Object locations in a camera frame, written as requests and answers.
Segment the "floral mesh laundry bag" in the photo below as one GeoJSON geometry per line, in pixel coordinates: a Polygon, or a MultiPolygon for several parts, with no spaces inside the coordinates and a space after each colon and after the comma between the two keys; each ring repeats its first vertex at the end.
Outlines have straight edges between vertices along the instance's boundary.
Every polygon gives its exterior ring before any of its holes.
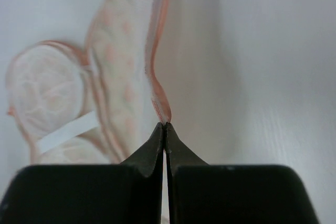
{"type": "Polygon", "coordinates": [[[30,163],[120,163],[171,120],[154,72],[169,0],[104,0],[85,49],[46,40],[6,73],[9,114],[30,163]]]}

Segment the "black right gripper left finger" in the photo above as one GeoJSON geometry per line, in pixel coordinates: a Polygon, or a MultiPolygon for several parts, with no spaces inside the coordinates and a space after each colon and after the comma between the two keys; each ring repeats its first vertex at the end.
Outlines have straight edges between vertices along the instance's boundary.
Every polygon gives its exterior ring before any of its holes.
{"type": "Polygon", "coordinates": [[[160,223],[164,126],[120,164],[32,165],[1,201],[1,223],[160,223]]]}

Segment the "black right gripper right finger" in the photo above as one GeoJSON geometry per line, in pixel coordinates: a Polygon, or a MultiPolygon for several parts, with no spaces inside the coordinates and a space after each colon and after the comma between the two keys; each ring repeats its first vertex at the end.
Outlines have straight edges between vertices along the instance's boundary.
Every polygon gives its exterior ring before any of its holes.
{"type": "Polygon", "coordinates": [[[210,165],[165,126],[171,223],[318,223],[298,174],[283,165],[210,165]]]}

